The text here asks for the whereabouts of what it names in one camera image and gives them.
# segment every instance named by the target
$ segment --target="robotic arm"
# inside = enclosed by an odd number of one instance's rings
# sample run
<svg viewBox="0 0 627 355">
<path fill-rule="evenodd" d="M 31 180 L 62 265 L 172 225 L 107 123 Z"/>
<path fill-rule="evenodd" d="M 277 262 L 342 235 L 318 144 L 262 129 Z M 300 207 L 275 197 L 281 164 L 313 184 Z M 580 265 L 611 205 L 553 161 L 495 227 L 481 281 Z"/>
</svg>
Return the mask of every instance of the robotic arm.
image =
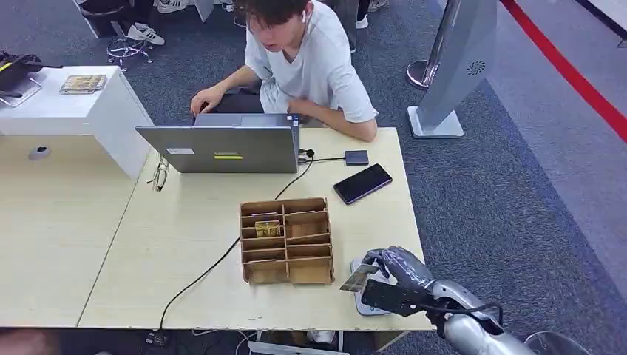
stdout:
<svg viewBox="0 0 627 355">
<path fill-rule="evenodd" d="M 440 337 L 462 355 L 535 355 L 502 328 L 500 306 L 485 304 L 456 282 L 435 279 L 407 250 L 374 249 L 362 263 L 376 265 L 385 277 L 392 274 L 397 281 L 389 285 L 368 280 L 364 304 L 404 317 L 426 311 Z"/>
</svg>

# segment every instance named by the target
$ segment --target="yellow sticker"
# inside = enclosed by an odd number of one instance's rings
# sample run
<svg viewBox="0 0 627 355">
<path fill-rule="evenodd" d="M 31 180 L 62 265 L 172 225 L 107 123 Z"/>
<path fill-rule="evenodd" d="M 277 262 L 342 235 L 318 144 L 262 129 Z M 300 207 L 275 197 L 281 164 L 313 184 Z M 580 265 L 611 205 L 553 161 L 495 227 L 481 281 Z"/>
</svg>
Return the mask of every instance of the yellow sticker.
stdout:
<svg viewBox="0 0 627 355">
<path fill-rule="evenodd" d="M 8 66 L 10 66 L 11 64 L 13 64 L 13 63 L 12 63 L 12 62 L 9 62 L 9 63 L 6 63 L 5 65 L 3 65 L 2 67 L 0 67 L 0 72 L 1 72 L 2 70 L 7 69 L 7 67 L 8 67 Z"/>
<path fill-rule="evenodd" d="M 214 158 L 220 160 L 242 160 L 244 157 L 241 155 L 214 155 Z"/>
</svg>

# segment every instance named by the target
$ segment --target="white sneaker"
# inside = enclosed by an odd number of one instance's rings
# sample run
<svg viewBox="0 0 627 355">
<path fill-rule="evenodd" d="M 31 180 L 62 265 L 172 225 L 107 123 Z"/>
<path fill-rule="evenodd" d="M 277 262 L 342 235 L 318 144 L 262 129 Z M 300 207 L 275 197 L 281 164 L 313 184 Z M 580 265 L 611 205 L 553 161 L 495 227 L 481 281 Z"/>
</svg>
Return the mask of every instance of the white sneaker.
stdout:
<svg viewBox="0 0 627 355">
<path fill-rule="evenodd" d="M 361 30 L 368 27 L 368 15 L 364 16 L 364 19 L 357 21 L 357 30 Z"/>
<path fill-rule="evenodd" d="M 382 7 L 390 6 L 390 0 L 372 0 L 368 6 L 368 12 L 373 13 Z"/>
<path fill-rule="evenodd" d="M 157 10 L 160 13 L 173 13 L 186 8 L 188 4 L 188 0 L 169 0 L 165 4 L 163 0 L 159 0 L 157 1 Z"/>
<path fill-rule="evenodd" d="M 157 35 L 155 30 L 150 27 L 147 27 L 143 30 L 139 30 L 134 24 L 129 28 L 129 34 L 126 37 L 130 39 L 134 39 L 136 41 L 148 41 L 152 44 L 156 44 L 161 46 L 166 43 L 166 40 L 163 37 Z"/>
</svg>

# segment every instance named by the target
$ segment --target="white display stand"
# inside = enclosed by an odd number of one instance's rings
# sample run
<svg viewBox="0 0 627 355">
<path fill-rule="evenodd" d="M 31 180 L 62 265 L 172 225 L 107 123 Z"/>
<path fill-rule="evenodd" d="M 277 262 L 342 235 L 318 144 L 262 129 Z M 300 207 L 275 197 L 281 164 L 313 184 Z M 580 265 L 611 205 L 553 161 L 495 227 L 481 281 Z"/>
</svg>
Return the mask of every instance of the white display stand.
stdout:
<svg viewBox="0 0 627 355">
<path fill-rule="evenodd" d="M 59 94 L 69 75 L 98 74 L 107 77 L 102 90 Z M 0 135 L 91 135 L 131 179 L 139 177 L 150 145 L 135 127 L 153 123 L 119 67 L 44 68 L 33 77 L 41 90 L 18 107 L 0 106 Z"/>
<path fill-rule="evenodd" d="M 627 2 L 624 0 L 588 0 L 624 30 L 627 30 Z"/>
</svg>

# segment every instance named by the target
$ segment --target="book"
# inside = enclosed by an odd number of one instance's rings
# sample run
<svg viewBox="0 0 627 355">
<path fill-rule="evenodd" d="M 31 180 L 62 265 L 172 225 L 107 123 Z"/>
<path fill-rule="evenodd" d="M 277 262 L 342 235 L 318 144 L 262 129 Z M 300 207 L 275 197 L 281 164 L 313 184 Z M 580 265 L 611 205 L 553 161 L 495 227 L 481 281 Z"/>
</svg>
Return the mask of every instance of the book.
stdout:
<svg viewBox="0 0 627 355">
<path fill-rule="evenodd" d="M 102 89 L 106 75 L 70 75 L 59 90 L 62 95 L 93 94 Z"/>
</svg>

